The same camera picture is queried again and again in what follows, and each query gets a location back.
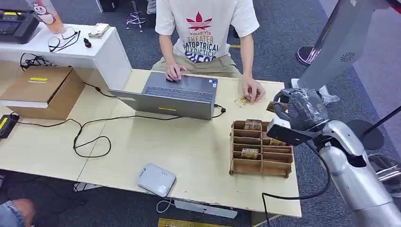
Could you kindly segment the person's right hand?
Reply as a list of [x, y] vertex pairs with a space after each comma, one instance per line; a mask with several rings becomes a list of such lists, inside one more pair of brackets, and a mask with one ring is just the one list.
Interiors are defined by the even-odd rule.
[[183, 71], [187, 71], [184, 66], [177, 63], [168, 63], [166, 65], [165, 78], [169, 81], [179, 81]]

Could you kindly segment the person's left hand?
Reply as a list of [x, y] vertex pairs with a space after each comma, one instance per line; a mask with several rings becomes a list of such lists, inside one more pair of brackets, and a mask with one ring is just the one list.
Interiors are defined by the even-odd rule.
[[246, 76], [242, 77], [242, 91], [243, 96], [251, 103], [264, 98], [266, 93], [261, 83]]

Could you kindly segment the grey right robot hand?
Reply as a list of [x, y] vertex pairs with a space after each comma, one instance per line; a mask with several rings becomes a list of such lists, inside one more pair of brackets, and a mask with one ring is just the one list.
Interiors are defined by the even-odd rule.
[[329, 119], [322, 99], [313, 89], [282, 89], [273, 98], [275, 114], [292, 129], [307, 131]]

